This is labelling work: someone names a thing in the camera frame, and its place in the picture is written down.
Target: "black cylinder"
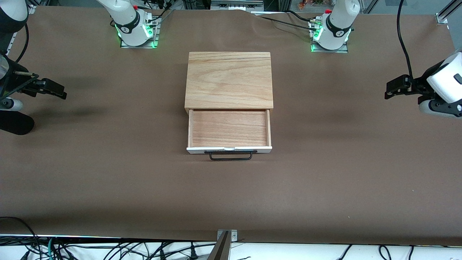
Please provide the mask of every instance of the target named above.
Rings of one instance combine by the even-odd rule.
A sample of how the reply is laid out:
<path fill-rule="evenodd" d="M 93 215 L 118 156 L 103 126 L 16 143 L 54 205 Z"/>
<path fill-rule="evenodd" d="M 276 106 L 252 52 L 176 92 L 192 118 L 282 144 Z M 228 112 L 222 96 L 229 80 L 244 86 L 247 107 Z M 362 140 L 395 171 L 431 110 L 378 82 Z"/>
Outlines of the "black cylinder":
<path fill-rule="evenodd" d="M 34 120 L 18 111 L 0 111 L 0 130 L 25 135 L 34 128 Z"/>

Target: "brown tabletop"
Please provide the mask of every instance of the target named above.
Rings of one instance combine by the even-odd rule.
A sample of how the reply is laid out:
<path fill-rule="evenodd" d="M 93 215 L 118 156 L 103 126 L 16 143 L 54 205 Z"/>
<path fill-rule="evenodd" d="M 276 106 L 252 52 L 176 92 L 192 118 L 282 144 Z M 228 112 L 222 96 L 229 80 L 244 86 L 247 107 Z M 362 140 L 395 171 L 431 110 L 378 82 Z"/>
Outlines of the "brown tabletop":
<path fill-rule="evenodd" d="M 21 64 L 68 96 L 14 95 L 36 128 L 0 133 L 1 215 L 38 234 L 461 244 L 462 121 L 420 113 L 417 96 L 383 99 L 407 73 L 395 15 L 359 15 L 346 55 L 311 53 L 303 29 L 243 11 L 175 11 L 155 50 L 119 48 L 109 22 L 103 8 L 30 16 Z M 433 16 L 403 16 L 401 30 L 416 76 L 453 51 Z M 270 154 L 187 153 L 190 51 L 271 52 Z"/>

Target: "black metal handle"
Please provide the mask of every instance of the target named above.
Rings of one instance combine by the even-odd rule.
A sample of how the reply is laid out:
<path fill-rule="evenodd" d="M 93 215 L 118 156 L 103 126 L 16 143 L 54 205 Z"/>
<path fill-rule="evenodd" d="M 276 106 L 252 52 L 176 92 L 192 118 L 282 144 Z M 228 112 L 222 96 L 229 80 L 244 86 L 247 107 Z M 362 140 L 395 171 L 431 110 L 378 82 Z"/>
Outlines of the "black metal handle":
<path fill-rule="evenodd" d="M 209 155 L 212 161 L 246 161 L 252 159 L 253 153 L 256 151 L 215 151 L 215 152 L 205 152 Z M 212 155 L 246 155 L 249 154 L 248 157 L 244 158 L 213 158 Z"/>

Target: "open drawer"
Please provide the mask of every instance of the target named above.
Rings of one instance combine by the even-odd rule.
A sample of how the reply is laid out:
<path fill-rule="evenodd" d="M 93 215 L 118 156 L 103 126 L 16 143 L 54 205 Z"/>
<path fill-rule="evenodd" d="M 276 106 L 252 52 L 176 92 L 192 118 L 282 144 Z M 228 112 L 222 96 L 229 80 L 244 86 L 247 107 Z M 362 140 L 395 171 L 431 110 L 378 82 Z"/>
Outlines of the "open drawer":
<path fill-rule="evenodd" d="M 271 148 L 268 109 L 189 109 L 186 150 L 191 154 L 250 152 L 251 155 L 269 153 Z"/>

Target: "wooden box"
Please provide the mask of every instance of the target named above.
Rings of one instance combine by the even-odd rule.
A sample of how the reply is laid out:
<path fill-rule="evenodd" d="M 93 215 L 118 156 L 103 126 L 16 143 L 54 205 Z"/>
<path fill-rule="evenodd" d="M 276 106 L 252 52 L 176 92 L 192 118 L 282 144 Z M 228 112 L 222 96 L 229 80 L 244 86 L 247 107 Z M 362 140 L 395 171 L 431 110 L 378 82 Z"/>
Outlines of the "wooden box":
<path fill-rule="evenodd" d="M 269 52 L 190 52 L 184 108 L 191 154 L 269 153 Z"/>

